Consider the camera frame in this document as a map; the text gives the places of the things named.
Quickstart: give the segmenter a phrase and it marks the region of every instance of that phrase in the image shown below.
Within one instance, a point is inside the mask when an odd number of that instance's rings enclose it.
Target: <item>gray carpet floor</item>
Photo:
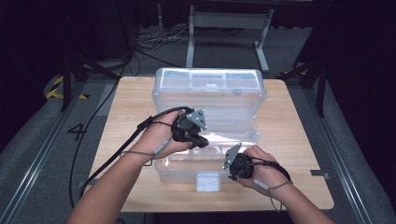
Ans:
[[[154,33],[160,28],[152,27],[141,32]],[[276,78],[279,72],[291,70],[303,43],[310,34],[310,29],[271,29],[264,43],[264,53],[270,67],[268,74],[263,78]],[[203,30],[199,32],[195,43],[194,67],[205,68],[255,68],[260,69],[252,47],[252,43],[260,33],[249,30],[219,31]],[[168,43],[160,49],[152,49],[145,53],[160,58],[169,63],[184,66],[187,53],[187,41],[179,39]],[[171,66],[160,62],[145,54],[134,53],[130,68],[125,68],[124,76],[153,76],[160,67]],[[316,119],[317,111],[310,102],[315,98],[316,86],[311,90],[303,90],[298,84],[300,77],[287,81],[291,98],[297,108],[300,119],[308,139],[317,156],[320,169],[329,175],[326,179],[334,199],[334,208],[326,210],[336,223],[396,223],[394,211],[389,199],[376,180],[370,167],[362,156],[359,146],[344,120],[342,111],[332,96],[331,87],[327,86],[324,104],[324,119]],[[70,129],[82,123],[86,125],[93,112],[110,93],[115,81],[98,74],[90,75],[87,83],[82,84],[81,93],[89,94],[87,100],[76,100],[62,122],[58,134],[50,144],[48,157],[43,166],[32,177],[31,187],[26,189],[18,203],[18,187],[24,181],[35,156],[42,150],[47,136],[52,130],[57,118],[64,116],[60,112],[62,100],[51,98],[48,102],[24,125],[7,148],[0,154],[0,214],[11,214],[9,220],[2,215],[0,223],[63,223],[71,211],[68,196],[69,176],[71,164],[78,146],[76,135],[68,133]],[[84,181],[91,170],[93,158],[99,145],[102,131],[106,125],[106,116],[111,107],[110,97],[102,109],[94,116],[92,123],[81,142],[73,173],[73,199],[78,199],[79,181]],[[359,198],[351,199],[346,192],[343,177],[331,157],[329,139],[323,133],[320,123],[325,123],[330,130],[334,145],[337,147],[352,183],[359,193]],[[363,211],[367,220],[361,220],[358,212],[352,205],[353,200],[362,201]],[[152,220],[152,214],[120,214],[125,223],[164,223]]]

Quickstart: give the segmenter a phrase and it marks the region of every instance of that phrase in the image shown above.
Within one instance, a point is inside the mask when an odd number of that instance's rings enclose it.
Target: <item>wooden table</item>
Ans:
[[[154,77],[120,80],[91,174],[130,137],[136,125],[157,114],[151,98]],[[259,146],[289,171],[294,185],[320,209],[333,207],[332,196],[319,170],[285,83],[264,80],[268,98],[257,112]],[[274,210],[269,198],[238,183],[221,184],[220,192],[197,192],[195,184],[165,184],[153,166],[144,167],[122,212],[205,212]]]

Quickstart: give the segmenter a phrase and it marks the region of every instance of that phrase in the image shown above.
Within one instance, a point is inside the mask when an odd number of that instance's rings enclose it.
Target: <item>clear plastic container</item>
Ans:
[[[157,70],[152,98],[158,112],[177,106],[203,109],[207,129],[200,135],[209,141],[155,161],[161,180],[167,183],[195,183],[201,173],[222,170],[226,151],[242,143],[241,151],[257,144],[260,133],[256,111],[267,97],[262,73],[253,69],[161,68]]]

